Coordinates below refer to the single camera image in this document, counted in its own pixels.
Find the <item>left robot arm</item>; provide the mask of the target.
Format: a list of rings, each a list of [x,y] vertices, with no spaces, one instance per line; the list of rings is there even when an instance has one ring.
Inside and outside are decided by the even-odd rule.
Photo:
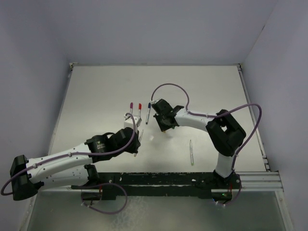
[[[93,136],[57,154],[31,159],[19,155],[10,169],[10,195],[13,200],[22,201],[48,188],[85,185],[93,189],[99,184],[99,177],[92,169],[94,163],[108,161],[124,152],[137,154],[140,145],[138,129],[126,127],[116,133]]]

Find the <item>yellow marker pen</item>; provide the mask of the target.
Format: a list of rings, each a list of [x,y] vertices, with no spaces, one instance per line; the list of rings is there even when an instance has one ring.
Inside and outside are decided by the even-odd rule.
[[[144,133],[144,130],[142,130],[139,134],[139,143],[141,144],[141,141],[142,141],[142,137],[143,137],[143,133]]]

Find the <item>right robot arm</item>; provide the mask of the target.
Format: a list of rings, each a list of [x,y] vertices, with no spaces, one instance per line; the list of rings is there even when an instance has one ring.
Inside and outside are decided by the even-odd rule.
[[[214,183],[219,188],[226,188],[231,183],[236,153],[246,137],[246,132],[235,118],[230,114],[220,118],[192,115],[184,106],[177,105],[173,108],[164,99],[152,101],[151,107],[155,111],[154,118],[162,132],[175,127],[190,127],[209,134],[218,151]]]

